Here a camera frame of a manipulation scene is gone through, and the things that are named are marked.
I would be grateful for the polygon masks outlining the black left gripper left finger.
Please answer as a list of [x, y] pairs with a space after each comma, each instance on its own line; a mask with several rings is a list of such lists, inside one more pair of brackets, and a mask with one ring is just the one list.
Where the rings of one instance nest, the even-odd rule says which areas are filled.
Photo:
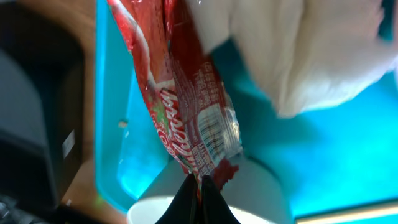
[[156, 224], [195, 224], [197, 192], [198, 184], [195, 176], [187, 175], [171, 204]]

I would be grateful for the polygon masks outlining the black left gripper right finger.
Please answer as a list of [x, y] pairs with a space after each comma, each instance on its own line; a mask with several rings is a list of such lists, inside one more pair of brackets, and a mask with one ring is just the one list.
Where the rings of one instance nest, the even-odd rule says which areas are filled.
[[204, 176], [201, 185], [200, 223], [240, 224], [209, 175]]

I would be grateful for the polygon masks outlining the white paper cup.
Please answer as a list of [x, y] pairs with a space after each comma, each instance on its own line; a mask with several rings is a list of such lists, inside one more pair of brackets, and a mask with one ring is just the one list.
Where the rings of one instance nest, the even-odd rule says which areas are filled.
[[[240, 223], [293, 223], [281, 184], [272, 172], [252, 159], [235, 157], [239, 170], [222, 189], [232, 214]], [[170, 162], [128, 210], [129, 223], [155, 223], [166, 212], [186, 175]]]

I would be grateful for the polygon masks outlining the red snack wrapper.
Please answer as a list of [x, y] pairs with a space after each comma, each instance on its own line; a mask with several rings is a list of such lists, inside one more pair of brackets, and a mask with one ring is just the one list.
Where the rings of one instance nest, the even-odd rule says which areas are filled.
[[243, 150], [235, 110], [211, 57], [204, 54], [185, 0], [110, 0], [133, 57], [144, 103], [167, 152], [197, 182], [222, 189]]

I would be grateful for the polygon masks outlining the white napkin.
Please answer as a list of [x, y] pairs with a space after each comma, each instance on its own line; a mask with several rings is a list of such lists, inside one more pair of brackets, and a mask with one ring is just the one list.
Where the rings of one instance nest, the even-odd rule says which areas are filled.
[[205, 53], [232, 39], [277, 114], [353, 99], [397, 63], [375, 0], [188, 0]]

